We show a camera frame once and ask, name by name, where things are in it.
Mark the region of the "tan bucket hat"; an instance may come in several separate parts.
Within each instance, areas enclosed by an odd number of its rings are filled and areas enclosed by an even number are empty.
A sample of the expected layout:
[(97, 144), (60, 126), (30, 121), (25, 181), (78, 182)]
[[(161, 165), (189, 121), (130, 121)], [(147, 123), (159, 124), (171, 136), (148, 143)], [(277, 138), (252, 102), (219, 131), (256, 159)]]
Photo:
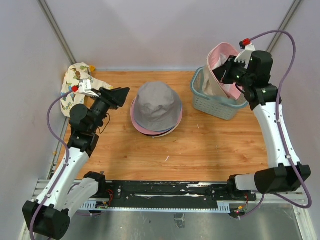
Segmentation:
[(220, 82), (217, 80), (216, 76), (208, 65), (205, 65), (203, 68), (202, 91), (205, 95), (208, 96), (218, 96), (224, 98), (228, 97), (222, 86), (220, 85)]

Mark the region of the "dusty pink hat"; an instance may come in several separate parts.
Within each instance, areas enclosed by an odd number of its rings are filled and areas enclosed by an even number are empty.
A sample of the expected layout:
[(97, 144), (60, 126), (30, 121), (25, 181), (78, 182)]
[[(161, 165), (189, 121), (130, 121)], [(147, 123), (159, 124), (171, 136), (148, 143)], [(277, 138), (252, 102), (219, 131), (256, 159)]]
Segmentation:
[[(222, 42), (218, 44), (207, 56), (206, 65), (213, 71), (223, 65), (230, 55), (237, 56), (239, 52), (229, 43)], [(220, 83), (227, 98), (237, 100), (241, 92), (236, 88), (235, 84)]]

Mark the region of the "pink bucket hat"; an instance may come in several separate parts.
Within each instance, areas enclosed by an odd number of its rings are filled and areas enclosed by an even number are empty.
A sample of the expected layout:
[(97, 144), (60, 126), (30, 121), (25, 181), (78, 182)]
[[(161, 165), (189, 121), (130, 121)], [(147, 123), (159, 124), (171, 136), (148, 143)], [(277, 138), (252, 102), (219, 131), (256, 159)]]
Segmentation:
[(131, 118), (131, 122), (132, 125), (134, 126), (134, 128), (139, 132), (139, 133), (144, 133), (144, 134), (152, 134), (154, 131), (148, 130), (146, 128), (143, 128), (142, 126), (140, 126), (135, 118), (134, 118), (134, 107), (135, 107), (135, 102), (136, 102), (136, 98), (134, 98), (134, 100), (131, 103), (130, 106), (130, 118)]

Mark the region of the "grey hat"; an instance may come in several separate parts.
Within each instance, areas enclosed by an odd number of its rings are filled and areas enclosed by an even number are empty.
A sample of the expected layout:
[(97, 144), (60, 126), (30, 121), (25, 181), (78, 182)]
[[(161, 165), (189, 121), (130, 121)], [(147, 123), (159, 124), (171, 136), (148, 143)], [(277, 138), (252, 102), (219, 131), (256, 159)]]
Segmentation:
[(183, 104), (169, 85), (153, 81), (139, 88), (132, 110), (133, 120), (140, 127), (152, 132), (163, 132), (177, 125)]

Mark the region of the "blue hat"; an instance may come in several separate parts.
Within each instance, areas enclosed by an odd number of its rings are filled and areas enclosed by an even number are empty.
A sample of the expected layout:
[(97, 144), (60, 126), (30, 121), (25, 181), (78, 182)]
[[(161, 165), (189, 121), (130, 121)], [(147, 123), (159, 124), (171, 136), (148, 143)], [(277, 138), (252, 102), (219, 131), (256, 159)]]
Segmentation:
[(161, 136), (165, 136), (165, 135), (168, 135), (168, 134), (170, 134), (171, 132), (173, 132), (179, 125), (180, 125), (180, 123), (181, 123), (181, 121), (182, 121), (182, 118), (183, 118), (183, 105), (181, 104), (181, 108), (180, 108), (180, 115), (179, 115), (179, 118), (178, 118), (178, 120), (177, 120), (177, 123), (176, 123), (176, 125), (173, 127), (173, 128), (171, 128), (171, 129), (169, 129), (169, 130), (166, 130), (166, 131), (159, 131), (159, 132), (153, 132), (152, 134), (151, 134), (151, 136), (154, 136), (154, 137), (161, 137)]

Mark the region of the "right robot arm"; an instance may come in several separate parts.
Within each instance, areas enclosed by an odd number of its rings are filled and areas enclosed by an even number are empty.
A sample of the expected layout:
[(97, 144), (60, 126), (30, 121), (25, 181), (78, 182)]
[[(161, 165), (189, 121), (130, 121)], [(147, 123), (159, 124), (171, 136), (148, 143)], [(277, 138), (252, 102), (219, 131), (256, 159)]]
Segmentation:
[(230, 55), (226, 62), (213, 70), (218, 80), (235, 84), (242, 93), (260, 125), (267, 151), (268, 168), (254, 174), (232, 175), (226, 188), (232, 200), (240, 199), (245, 191), (261, 194), (295, 192), (311, 175), (291, 144), (284, 121), (279, 89), (270, 84), (272, 55), (266, 51), (253, 51), (246, 60)]

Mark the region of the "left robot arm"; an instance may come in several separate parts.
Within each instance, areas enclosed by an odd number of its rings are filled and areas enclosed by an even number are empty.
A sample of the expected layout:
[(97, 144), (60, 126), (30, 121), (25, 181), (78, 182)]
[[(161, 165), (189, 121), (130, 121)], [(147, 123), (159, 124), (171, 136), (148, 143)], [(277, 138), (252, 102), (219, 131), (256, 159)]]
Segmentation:
[(123, 107), (129, 92), (128, 87), (111, 90), (101, 87), (90, 92), (94, 99), (91, 107), (76, 104), (70, 110), (68, 142), (52, 134), (64, 146), (65, 154), (44, 190), (22, 207), (30, 239), (39, 234), (50, 240), (60, 240), (78, 209), (90, 197), (101, 198), (107, 193), (106, 177), (102, 173), (88, 172), (79, 185), (73, 184), (97, 146), (97, 130), (104, 125), (108, 111)]

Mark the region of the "grey plastic basket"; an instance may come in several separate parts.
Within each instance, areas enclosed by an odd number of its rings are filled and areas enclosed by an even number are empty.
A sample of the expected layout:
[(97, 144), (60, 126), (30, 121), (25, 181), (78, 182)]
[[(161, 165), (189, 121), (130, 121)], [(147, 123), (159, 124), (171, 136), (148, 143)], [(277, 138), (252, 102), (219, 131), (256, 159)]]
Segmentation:
[(249, 104), (242, 93), (237, 100), (206, 95), (202, 91), (203, 84), (204, 67), (200, 67), (195, 71), (190, 82), (190, 90), (193, 94), (192, 105), (198, 111), (228, 121)]

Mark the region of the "small yellow object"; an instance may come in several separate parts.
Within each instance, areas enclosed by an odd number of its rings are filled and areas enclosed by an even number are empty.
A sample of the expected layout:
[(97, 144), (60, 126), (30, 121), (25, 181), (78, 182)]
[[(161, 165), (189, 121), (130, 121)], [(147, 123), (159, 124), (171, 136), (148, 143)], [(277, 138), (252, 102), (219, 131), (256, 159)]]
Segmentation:
[(93, 65), (90, 65), (89, 70), (90, 70), (90, 72), (94, 72), (96, 70), (96, 67)]

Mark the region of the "cartoon print cloth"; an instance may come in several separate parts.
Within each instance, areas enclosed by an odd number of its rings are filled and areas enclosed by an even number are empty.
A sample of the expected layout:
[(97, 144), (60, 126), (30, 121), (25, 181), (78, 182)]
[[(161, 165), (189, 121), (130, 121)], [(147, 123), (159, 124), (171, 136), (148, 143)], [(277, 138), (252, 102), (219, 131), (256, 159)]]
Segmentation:
[(105, 88), (112, 90), (114, 87), (104, 81), (92, 77), (93, 66), (84, 62), (71, 65), (65, 73), (60, 100), (62, 114), (69, 118), (72, 107), (77, 104), (84, 104), (85, 96), (97, 97), (94, 90)]

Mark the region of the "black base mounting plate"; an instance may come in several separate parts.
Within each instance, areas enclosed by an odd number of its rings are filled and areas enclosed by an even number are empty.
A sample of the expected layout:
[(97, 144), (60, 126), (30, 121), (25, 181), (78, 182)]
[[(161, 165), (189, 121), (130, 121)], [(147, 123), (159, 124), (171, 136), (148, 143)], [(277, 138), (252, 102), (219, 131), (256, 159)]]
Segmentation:
[(228, 212), (223, 203), (246, 206), (257, 200), (250, 191), (232, 191), (227, 182), (125, 181), (106, 182), (110, 209), (128, 211), (208, 211)]

